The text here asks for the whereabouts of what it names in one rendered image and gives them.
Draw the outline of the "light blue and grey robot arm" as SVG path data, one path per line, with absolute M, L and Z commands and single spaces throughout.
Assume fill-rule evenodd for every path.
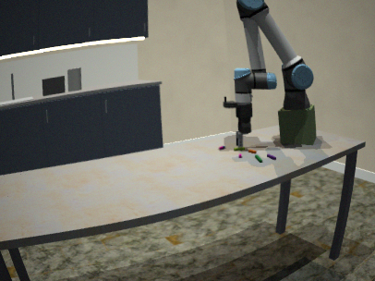
M 260 27 L 283 62 L 284 109 L 299 110 L 310 108 L 306 89 L 313 82 L 313 72 L 305 64 L 302 57 L 296 55 L 291 44 L 270 15 L 269 8 L 264 0 L 237 0 L 237 2 L 236 6 L 240 20 L 243 21 L 244 25 L 251 71 L 249 68 L 235 69 L 235 92 L 247 94 L 252 93 L 251 90 L 276 89 L 277 80 L 275 74 L 266 73 Z

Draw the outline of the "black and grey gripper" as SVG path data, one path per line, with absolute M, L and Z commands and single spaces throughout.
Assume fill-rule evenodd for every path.
M 251 133 L 250 119 L 252 118 L 252 97 L 251 93 L 236 93 L 236 102 L 227 102 L 226 97 L 224 97 L 224 107 L 236 109 L 236 117 L 238 117 L 238 131 L 236 131 L 236 146 L 238 146 L 238 148 L 243 147 L 243 135 Z

